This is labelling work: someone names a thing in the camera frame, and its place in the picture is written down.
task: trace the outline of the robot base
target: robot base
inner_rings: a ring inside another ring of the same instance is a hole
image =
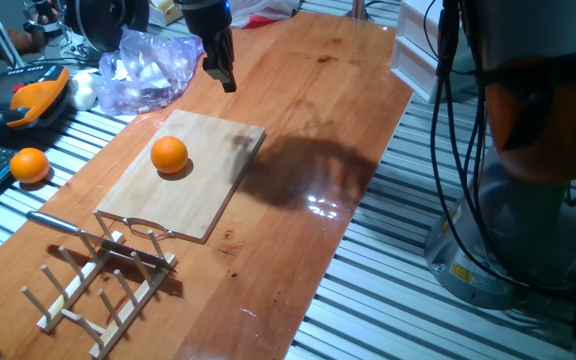
[[[485,159],[479,200],[491,241],[510,265],[542,282],[561,286],[576,269],[576,208],[561,206],[565,186],[524,184],[505,175],[494,150]],[[484,246],[465,199],[452,211],[464,246],[484,266],[506,275]],[[472,305],[488,309],[533,307],[547,301],[517,291],[470,261],[454,239],[445,217],[426,238],[425,258],[430,272],[450,293]]]

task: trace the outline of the knife handle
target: knife handle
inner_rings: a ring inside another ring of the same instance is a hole
[[[71,224],[58,217],[54,217],[52,215],[48,215],[38,211],[28,211],[28,213],[26,213],[26,218],[28,218],[28,220],[36,224],[45,226],[49,229],[56,230],[68,235],[77,236],[80,231],[79,227],[75,224]]]

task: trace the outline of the white box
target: white box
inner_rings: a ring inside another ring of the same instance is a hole
[[[464,64],[472,64],[470,54],[455,58],[453,68],[462,68]],[[435,102],[437,92],[437,60],[426,54],[408,38],[397,36],[393,50],[390,70],[403,82],[410,86],[424,101]],[[453,94],[475,85],[474,76],[450,74],[450,87]]]
[[[424,33],[423,19],[428,5],[430,5],[430,0],[405,0],[402,2],[390,69],[425,101],[433,103],[437,91],[437,76],[435,75],[437,59],[430,49]],[[441,9],[441,1],[435,2],[426,19],[426,30],[435,51],[437,50]],[[462,31],[459,34],[459,44],[453,69],[467,72],[474,68],[470,48]],[[450,85],[452,92],[456,93],[474,86],[475,78],[474,76],[451,73]]]
[[[148,22],[165,27],[182,17],[181,10],[172,0],[154,0],[150,2]]]

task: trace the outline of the yellow label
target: yellow label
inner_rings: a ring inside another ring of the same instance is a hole
[[[472,276],[474,275],[472,271],[469,271],[465,267],[457,264],[454,262],[452,267],[450,268],[450,272],[453,273],[456,277],[460,278],[461,280],[470,284],[472,281]]]

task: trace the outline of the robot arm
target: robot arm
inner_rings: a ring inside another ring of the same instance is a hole
[[[232,44],[230,4],[226,0],[175,0],[181,7],[191,33],[204,44],[204,70],[221,81],[225,92],[235,92],[237,84],[232,73],[235,53]]]

